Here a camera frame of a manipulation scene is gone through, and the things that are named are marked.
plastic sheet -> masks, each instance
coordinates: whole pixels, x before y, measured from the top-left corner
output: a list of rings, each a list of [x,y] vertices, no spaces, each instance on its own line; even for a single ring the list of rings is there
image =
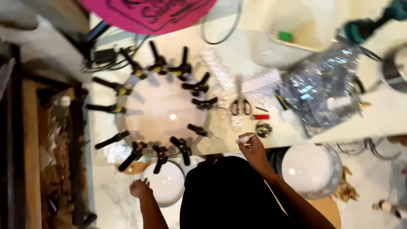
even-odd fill
[[[311,138],[360,111],[358,95],[352,94],[355,70],[362,53],[357,44],[343,37],[282,76],[278,93],[301,118]]]

person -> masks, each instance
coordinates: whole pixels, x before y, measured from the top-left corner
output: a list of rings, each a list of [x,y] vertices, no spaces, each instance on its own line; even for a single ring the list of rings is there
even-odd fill
[[[257,136],[247,144],[239,143],[247,161],[235,156],[206,160],[187,174],[181,229],[335,228],[273,171]],[[145,229],[168,228],[147,180],[134,181],[130,192],[140,199]]]

white circular panel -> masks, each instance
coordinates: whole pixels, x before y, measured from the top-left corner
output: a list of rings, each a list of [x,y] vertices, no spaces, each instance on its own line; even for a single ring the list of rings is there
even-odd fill
[[[141,180],[147,178],[150,181],[150,188],[158,203],[177,200],[184,191],[184,174],[177,165],[170,161],[161,166],[158,174],[154,174],[156,164],[153,163],[146,168]]]
[[[329,152],[324,146],[313,143],[295,145],[284,155],[282,176],[297,191],[317,191],[329,183],[333,167]]]
[[[126,126],[136,133],[135,140],[167,148],[173,147],[169,141],[172,136],[184,138],[188,144],[196,140],[198,136],[187,126],[204,126],[206,112],[191,103],[196,97],[182,89],[182,83],[173,74],[151,74],[137,82],[125,105]]]

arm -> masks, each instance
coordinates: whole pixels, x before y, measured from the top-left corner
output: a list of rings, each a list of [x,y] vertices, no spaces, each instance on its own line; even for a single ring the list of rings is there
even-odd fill
[[[239,138],[251,134],[246,133],[240,135]],[[247,144],[250,145],[245,146],[239,143],[240,150],[250,165],[273,190],[274,195],[291,219],[296,221],[297,224],[305,226],[305,228],[335,228],[317,209],[303,199],[273,171],[267,160],[266,150],[257,136],[253,136]]]
[[[132,196],[140,199],[143,228],[168,229],[167,223],[154,198],[153,190],[150,188],[150,182],[147,182],[147,178],[144,181],[133,181],[130,185],[130,193]]]

hand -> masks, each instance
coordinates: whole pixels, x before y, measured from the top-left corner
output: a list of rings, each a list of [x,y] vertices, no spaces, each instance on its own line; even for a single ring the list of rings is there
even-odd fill
[[[252,134],[253,133],[245,133],[239,135],[239,138],[250,136]],[[267,160],[266,150],[257,135],[254,135],[249,139],[246,144],[249,145],[245,145],[241,142],[238,143],[240,151],[245,155],[249,164],[260,174],[269,171],[271,166]]]
[[[153,190],[150,188],[150,182],[145,178],[144,181],[136,180],[131,183],[130,194],[134,197],[141,198],[146,194],[153,194]]]

